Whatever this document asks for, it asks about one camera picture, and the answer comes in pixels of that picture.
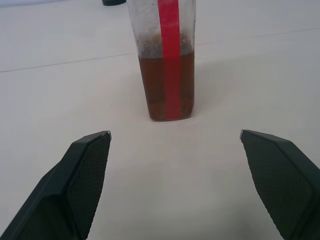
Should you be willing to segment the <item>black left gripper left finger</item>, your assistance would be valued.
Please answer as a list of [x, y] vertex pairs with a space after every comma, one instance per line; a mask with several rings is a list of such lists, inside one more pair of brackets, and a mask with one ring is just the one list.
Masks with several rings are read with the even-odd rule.
[[102, 194], [112, 135], [74, 141], [38, 182], [2, 240], [86, 240]]

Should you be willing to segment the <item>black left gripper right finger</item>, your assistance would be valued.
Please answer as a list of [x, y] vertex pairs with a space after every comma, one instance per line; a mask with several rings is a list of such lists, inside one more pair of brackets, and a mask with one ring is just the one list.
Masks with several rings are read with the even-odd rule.
[[255, 189], [285, 240], [320, 238], [320, 169], [291, 141], [243, 129]]

